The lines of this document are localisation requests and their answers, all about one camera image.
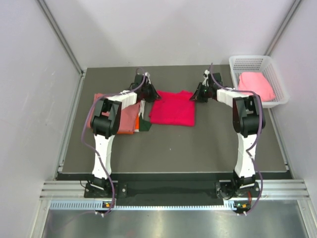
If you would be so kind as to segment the magenta t shirt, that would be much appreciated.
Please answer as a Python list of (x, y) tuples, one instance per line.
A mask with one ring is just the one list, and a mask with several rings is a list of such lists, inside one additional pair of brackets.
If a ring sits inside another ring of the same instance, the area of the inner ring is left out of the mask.
[(195, 125), (195, 102), (190, 101), (193, 93), (158, 91), (160, 100), (155, 100), (149, 113), (150, 122), (162, 125)]

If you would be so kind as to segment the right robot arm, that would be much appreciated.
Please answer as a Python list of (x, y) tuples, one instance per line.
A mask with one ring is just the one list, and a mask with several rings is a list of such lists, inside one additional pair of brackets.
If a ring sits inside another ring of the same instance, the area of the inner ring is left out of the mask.
[(253, 91), (224, 87), (219, 73), (205, 70), (203, 77), (204, 80), (198, 84), (190, 100), (202, 103), (213, 99), (232, 109), (233, 128), (238, 136), (238, 152), (229, 192), (243, 196), (256, 186), (256, 146), (265, 127), (261, 99)]

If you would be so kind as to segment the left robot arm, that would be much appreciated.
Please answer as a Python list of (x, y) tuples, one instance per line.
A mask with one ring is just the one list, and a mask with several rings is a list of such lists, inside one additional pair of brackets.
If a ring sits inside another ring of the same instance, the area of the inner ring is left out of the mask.
[(145, 103), (159, 99), (148, 72), (137, 73), (134, 82), (118, 94), (95, 96), (84, 126), (92, 130), (95, 140), (95, 145), (89, 146), (95, 153), (95, 164), (85, 197), (113, 197), (110, 160), (114, 137), (118, 131), (134, 133), (150, 125), (144, 120)]

